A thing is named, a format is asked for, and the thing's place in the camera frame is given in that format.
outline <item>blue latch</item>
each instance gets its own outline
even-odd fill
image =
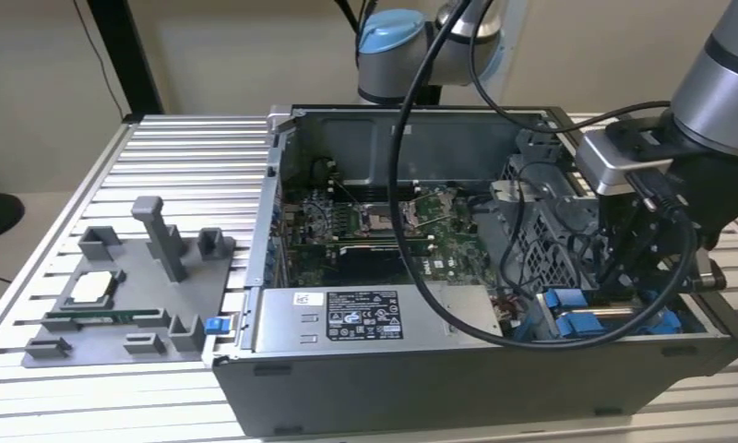
[[[601,335],[605,331],[595,315],[589,312],[569,312],[554,321],[554,324],[561,337],[567,339]]]
[[[554,307],[563,309],[587,307],[586,295],[581,289],[550,289],[543,294],[543,300],[550,309]]]
[[[230,333],[233,322],[229,318],[210,317],[205,320],[205,334],[225,335]]]

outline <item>white wall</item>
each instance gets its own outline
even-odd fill
[[[530,0],[505,104],[669,100],[730,0]]]
[[[441,1],[379,4],[431,13]],[[666,99],[727,1],[527,0],[502,102],[585,112]],[[169,113],[353,100],[353,38],[331,0],[130,5]],[[478,100],[451,88],[443,102]],[[70,0],[0,1],[0,190],[74,189],[118,121]]]
[[[73,189],[118,121],[71,3],[0,2],[0,191]]]

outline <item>motherboard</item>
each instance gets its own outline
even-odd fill
[[[497,286],[471,205],[490,198],[455,184],[410,185],[401,193],[405,236],[421,275],[454,285]],[[381,190],[329,182],[283,207],[293,287],[410,283]]]

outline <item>aluminum extrusion table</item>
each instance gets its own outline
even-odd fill
[[[573,118],[579,121],[586,115]],[[263,117],[149,116],[119,128],[0,300],[0,441],[245,439],[205,364],[25,369],[21,348],[74,269],[75,240],[85,228],[109,224],[122,237],[141,236],[141,225],[130,216],[139,195],[165,199],[165,218],[183,235],[218,226],[235,238],[222,311],[239,310],[266,141]],[[723,296],[738,311],[738,221],[722,234],[711,257],[726,272]],[[209,340],[210,347],[221,345]],[[738,360],[714,377],[681,381],[633,417],[315,441],[738,441]]]

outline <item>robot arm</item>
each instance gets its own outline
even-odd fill
[[[507,1],[495,0],[486,19],[481,21],[481,11],[489,1],[473,1],[459,17],[431,66],[426,85],[470,84],[469,43],[475,27],[478,72],[490,65],[501,50],[501,14]],[[367,18],[358,42],[358,94],[365,102],[402,102],[434,34],[449,18],[455,3],[449,1],[442,5],[433,22],[425,21],[422,13],[407,9],[389,9]]]
[[[693,272],[690,289],[721,289],[721,271],[705,251],[738,217],[738,0],[705,43],[670,109],[589,132],[577,164],[599,194],[602,227],[615,251],[603,283],[614,285],[621,273],[643,281],[675,252],[674,228],[642,210],[634,194],[639,184],[631,186],[643,171],[658,170],[698,232],[695,264],[702,267]]]

